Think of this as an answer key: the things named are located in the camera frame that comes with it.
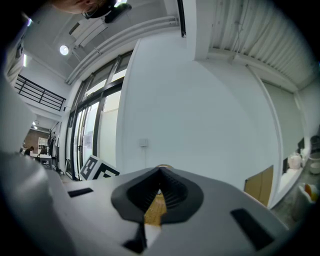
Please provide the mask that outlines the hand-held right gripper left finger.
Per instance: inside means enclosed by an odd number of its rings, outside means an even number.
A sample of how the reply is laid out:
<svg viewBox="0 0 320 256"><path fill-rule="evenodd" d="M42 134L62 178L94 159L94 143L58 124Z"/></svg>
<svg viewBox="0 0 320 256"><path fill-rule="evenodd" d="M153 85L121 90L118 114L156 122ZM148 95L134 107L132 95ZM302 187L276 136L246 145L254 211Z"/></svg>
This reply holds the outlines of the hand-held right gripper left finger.
<svg viewBox="0 0 320 256"><path fill-rule="evenodd" d="M49 174L51 213L54 214L49 254L51 256L161 256L160 237L142 253L127 248L137 237L139 224L122 219L112 205L113 191L150 171L140 171L106 179L64 184Z"/></svg>

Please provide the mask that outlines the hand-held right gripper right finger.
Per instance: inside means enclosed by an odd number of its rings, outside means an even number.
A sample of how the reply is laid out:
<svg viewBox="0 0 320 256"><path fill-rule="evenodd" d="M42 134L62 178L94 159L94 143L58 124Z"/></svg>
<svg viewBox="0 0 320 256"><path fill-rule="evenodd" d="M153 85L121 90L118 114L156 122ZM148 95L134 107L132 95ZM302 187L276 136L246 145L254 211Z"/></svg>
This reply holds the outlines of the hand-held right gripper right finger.
<svg viewBox="0 0 320 256"><path fill-rule="evenodd" d="M231 212L244 209L274 240L288 228L263 204L226 182L173 169L173 173L196 183L204 199L186 222L164 224L147 249L147 256L247 256L257 252Z"/></svg>

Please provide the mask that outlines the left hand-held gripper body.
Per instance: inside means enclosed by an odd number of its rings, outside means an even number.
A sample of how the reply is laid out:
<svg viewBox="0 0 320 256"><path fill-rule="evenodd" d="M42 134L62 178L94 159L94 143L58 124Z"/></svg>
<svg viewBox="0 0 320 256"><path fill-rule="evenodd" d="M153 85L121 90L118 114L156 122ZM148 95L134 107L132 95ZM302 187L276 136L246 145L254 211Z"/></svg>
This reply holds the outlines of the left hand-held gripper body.
<svg viewBox="0 0 320 256"><path fill-rule="evenodd" d="M94 155L89 156L79 173L83 181L99 180L119 175L120 172L114 166Z"/></svg>

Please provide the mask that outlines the wicker basket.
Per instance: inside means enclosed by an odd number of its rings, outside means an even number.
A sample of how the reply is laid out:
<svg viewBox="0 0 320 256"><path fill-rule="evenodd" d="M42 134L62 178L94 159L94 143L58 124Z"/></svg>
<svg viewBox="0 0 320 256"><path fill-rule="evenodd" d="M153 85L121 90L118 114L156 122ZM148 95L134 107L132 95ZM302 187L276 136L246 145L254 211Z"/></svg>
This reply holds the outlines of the wicker basket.
<svg viewBox="0 0 320 256"><path fill-rule="evenodd" d="M167 212L165 198L162 191L159 189L154 200L149 206L144 215L144 224L154 227L161 226L161 217Z"/></svg>

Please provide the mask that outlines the black coat rack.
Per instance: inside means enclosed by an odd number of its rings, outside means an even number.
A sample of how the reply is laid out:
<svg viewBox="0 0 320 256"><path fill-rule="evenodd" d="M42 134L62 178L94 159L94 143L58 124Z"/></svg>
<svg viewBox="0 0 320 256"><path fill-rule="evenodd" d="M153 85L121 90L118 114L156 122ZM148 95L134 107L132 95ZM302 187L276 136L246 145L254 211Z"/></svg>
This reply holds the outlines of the black coat rack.
<svg viewBox="0 0 320 256"><path fill-rule="evenodd" d="M59 167L60 163L60 137L54 131L49 131L48 137L48 155L51 157L49 162L50 168L57 172L59 175L63 175L63 171Z"/></svg>

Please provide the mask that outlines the grey table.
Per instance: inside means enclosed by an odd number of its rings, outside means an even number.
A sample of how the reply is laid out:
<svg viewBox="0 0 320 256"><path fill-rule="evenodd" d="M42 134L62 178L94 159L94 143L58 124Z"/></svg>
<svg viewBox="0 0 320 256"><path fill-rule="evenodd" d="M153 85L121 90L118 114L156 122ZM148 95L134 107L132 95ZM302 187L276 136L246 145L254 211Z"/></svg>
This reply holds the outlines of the grey table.
<svg viewBox="0 0 320 256"><path fill-rule="evenodd" d="M33 158L35 158L35 160L39 163L45 163L46 166L48 166L50 169L52 169L53 167L53 161L52 161L52 157L50 155L47 154L33 154L32 155Z"/></svg>

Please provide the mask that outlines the black framed glass door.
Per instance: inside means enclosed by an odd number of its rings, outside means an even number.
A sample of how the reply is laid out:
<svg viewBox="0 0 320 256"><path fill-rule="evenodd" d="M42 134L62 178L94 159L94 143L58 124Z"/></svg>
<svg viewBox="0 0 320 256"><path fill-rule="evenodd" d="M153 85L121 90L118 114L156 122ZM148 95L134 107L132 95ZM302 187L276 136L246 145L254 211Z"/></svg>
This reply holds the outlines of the black framed glass door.
<svg viewBox="0 0 320 256"><path fill-rule="evenodd" d="M132 52L118 55L81 82L69 113L64 146L65 171L79 181L90 155L116 165L116 133L123 80ZM92 148L83 145L92 134Z"/></svg>

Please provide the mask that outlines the flat brown cardboard box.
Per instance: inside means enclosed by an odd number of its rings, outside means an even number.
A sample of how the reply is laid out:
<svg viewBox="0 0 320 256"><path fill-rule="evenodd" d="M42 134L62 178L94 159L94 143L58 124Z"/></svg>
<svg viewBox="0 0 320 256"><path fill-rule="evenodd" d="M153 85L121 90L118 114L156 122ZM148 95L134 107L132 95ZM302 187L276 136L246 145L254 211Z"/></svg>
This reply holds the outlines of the flat brown cardboard box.
<svg viewBox="0 0 320 256"><path fill-rule="evenodd" d="M245 180L244 191L258 200L265 207L268 206L273 183L274 167L271 165L264 171Z"/></svg>

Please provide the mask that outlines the white shelf unit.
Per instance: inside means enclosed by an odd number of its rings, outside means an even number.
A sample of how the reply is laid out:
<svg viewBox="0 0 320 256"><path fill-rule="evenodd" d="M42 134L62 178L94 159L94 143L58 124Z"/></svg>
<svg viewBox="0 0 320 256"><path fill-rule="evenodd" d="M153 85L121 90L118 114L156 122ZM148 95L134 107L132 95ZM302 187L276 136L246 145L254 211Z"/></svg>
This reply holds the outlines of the white shelf unit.
<svg viewBox="0 0 320 256"><path fill-rule="evenodd" d="M45 148L45 154L48 153L48 139L44 137L38 138L38 154L41 153L42 149Z"/></svg>

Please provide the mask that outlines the black balcony railing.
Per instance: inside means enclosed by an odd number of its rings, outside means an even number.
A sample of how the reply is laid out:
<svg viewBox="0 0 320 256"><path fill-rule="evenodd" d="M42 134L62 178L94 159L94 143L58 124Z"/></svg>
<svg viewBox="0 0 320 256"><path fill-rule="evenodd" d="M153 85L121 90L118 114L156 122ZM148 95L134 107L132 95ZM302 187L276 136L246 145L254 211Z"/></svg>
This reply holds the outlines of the black balcony railing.
<svg viewBox="0 0 320 256"><path fill-rule="evenodd" d="M20 96L59 112L66 101L64 97L45 89L20 74L17 77L14 89Z"/></svg>

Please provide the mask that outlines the white rounded container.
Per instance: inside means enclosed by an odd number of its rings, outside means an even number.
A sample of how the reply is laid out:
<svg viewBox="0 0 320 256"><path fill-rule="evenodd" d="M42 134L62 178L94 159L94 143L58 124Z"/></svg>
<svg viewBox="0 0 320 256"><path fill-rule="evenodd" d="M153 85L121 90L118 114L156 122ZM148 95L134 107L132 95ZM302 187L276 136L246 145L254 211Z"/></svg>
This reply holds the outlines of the white rounded container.
<svg viewBox="0 0 320 256"><path fill-rule="evenodd" d="M301 157L301 155L298 154L298 153L291 155L288 158L288 165L289 165L290 169L293 169L293 170L300 169L301 165L302 165L302 157Z"/></svg>

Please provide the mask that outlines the white roller blind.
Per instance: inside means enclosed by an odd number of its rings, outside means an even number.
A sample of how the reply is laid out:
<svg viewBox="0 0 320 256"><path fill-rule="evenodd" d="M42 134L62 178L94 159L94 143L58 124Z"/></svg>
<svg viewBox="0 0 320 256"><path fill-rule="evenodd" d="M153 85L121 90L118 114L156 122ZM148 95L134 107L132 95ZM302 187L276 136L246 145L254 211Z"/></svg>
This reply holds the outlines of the white roller blind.
<svg viewBox="0 0 320 256"><path fill-rule="evenodd" d="M263 83L275 108L282 137L284 158L290 157L304 138L304 129L300 110L294 94L277 86Z"/></svg>

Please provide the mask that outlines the white ceiling pipes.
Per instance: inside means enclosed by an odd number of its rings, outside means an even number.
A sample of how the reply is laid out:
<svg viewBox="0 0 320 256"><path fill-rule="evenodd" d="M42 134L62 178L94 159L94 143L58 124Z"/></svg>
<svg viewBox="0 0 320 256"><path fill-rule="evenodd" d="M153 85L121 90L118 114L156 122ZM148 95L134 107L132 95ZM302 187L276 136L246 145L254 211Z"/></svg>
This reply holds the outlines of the white ceiling pipes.
<svg viewBox="0 0 320 256"><path fill-rule="evenodd" d="M165 16L147 20L126 28L125 30L120 31L109 39L105 40L94 50L92 50L71 72L65 83L68 85L72 84L89 68L89 65L94 64L104 55L111 53L128 43L162 30L169 30L171 28L179 27L179 18L176 16Z"/></svg>

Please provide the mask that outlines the white ceiling air conditioner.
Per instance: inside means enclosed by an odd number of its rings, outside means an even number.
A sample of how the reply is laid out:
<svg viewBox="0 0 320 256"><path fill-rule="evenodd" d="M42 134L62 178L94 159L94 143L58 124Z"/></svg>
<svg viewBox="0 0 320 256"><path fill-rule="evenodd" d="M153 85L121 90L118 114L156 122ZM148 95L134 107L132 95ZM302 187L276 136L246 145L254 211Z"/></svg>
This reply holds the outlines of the white ceiling air conditioner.
<svg viewBox="0 0 320 256"><path fill-rule="evenodd" d="M71 48L84 48L107 28L107 24L101 18L80 20L68 32L71 41L67 46Z"/></svg>

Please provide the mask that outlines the black ceiling track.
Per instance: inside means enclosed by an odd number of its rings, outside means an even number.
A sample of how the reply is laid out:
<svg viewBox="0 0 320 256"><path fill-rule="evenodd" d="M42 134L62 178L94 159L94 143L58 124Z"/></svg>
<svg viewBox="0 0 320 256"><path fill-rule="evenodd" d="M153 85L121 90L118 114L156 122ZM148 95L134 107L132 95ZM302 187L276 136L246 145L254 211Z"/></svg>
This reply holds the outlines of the black ceiling track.
<svg viewBox="0 0 320 256"><path fill-rule="evenodd" d="M185 21L183 0L176 0L176 1L177 1L178 14L179 14L181 37L185 38L186 37L186 21Z"/></svg>

